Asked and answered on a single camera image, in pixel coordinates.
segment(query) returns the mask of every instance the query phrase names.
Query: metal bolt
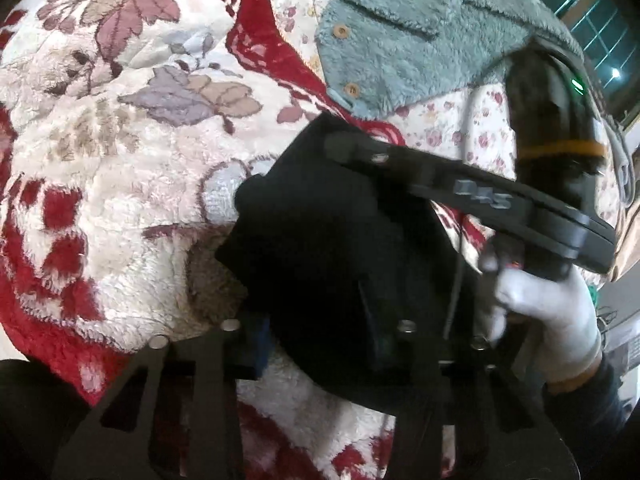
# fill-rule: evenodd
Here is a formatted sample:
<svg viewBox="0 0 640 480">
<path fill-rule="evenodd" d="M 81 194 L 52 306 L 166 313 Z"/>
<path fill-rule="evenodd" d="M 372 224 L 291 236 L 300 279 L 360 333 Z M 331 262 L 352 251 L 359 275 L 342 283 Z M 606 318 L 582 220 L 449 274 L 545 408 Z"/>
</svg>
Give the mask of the metal bolt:
<svg viewBox="0 0 640 480">
<path fill-rule="evenodd" d="M 486 340 L 486 338 L 482 337 L 481 335 L 475 336 L 471 340 L 471 348 L 473 350 L 477 350 L 481 352 L 482 350 L 487 350 L 490 347 L 491 345 L 489 345 L 489 342 Z"/>
<path fill-rule="evenodd" d="M 168 344 L 169 344 L 169 338 L 162 334 L 155 335 L 149 340 L 149 346 L 154 350 L 159 350 L 161 348 L 164 348 Z"/>
<path fill-rule="evenodd" d="M 389 160 L 389 156 L 386 153 L 376 153 L 371 157 L 371 161 L 374 164 L 384 164 Z"/>
<path fill-rule="evenodd" d="M 418 330 L 417 325 L 410 319 L 401 319 L 398 323 L 398 332 L 402 334 L 412 334 L 416 330 Z"/>
<path fill-rule="evenodd" d="M 222 323 L 220 323 L 220 329 L 225 332 L 235 332 L 236 330 L 240 330 L 241 323 L 238 319 L 225 319 Z"/>
</svg>

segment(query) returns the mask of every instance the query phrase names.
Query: white glove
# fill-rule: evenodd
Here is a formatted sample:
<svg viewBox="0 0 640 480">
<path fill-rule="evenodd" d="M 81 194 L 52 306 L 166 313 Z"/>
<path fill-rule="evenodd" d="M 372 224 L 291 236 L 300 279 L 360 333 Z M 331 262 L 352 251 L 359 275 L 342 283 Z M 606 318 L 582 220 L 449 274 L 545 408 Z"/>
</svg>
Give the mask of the white glove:
<svg viewBox="0 0 640 480">
<path fill-rule="evenodd" d="M 475 332 L 495 344 L 504 334 L 507 314 L 538 319 L 543 340 L 534 365 L 547 383 L 567 381 L 588 370 L 602 342 L 589 289 L 572 266 L 562 282 L 543 280 L 500 262 L 517 262 L 517 242 L 500 236 L 487 242 L 478 267 L 482 272 L 476 299 Z"/>
</svg>

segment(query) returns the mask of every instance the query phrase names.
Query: wrist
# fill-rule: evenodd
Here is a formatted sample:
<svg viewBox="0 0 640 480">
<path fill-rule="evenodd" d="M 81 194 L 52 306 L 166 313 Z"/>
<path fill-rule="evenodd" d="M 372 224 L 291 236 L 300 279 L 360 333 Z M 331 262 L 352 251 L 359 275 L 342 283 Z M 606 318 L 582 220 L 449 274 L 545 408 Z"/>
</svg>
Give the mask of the wrist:
<svg viewBox="0 0 640 480">
<path fill-rule="evenodd" d="M 564 381 L 559 381 L 556 383 L 547 383 L 546 384 L 547 391 L 553 396 L 574 392 L 578 388 L 588 383 L 591 379 L 593 379 L 598 369 L 600 368 L 601 362 L 602 362 L 602 351 L 599 351 L 595 359 L 593 360 L 593 362 L 589 365 L 589 367 L 585 371 L 583 371 L 578 376 L 566 379 Z"/>
</svg>

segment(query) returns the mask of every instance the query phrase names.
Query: wooden button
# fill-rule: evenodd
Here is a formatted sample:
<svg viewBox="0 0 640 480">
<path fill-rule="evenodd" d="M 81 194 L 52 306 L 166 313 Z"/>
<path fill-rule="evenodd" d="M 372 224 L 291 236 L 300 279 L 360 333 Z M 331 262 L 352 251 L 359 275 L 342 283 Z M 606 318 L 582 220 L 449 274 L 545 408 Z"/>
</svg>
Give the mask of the wooden button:
<svg viewBox="0 0 640 480">
<path fill-rule="evenodd" d="M 346 40 L 350 33 L 351 29 L 342 23 L 339 23 L 334 27 L 334 36 L 339 40 Z"/>
<path fill-rule="evenodd" d="M 344 86 L 344 93 L 354 99 L 360 97 L 360 87 L 356 83 L 347 83 Z"/>
</svg>

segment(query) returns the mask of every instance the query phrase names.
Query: fuzzy blanket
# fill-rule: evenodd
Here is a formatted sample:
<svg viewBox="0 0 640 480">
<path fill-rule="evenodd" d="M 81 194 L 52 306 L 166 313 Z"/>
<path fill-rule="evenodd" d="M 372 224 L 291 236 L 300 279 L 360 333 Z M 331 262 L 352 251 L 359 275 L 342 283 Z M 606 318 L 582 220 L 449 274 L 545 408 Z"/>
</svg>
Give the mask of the fuzzy blanket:
<svg viewBox="0 0 640 480">
<path fill-rule="evenodd" d="M 22 0 L 0 23 L 0 322 L 89 402 L 152 335 L 233 316 L 244 291 L 213 251 L 234 190 L 321 110 L 513 176 L 499 84 L 466 139 L 466 89 L 385 121 L 334 104 L 314 43 L 327 1 Z M 618 202 L 609 168 L 598 208 L 613 224 Z M 464 226 L 470 261 L 480 229 Z M 238 391 L 250 480 L 382 476 L 393 419 L 325 393 L 281 351 Z"/>
</svg>

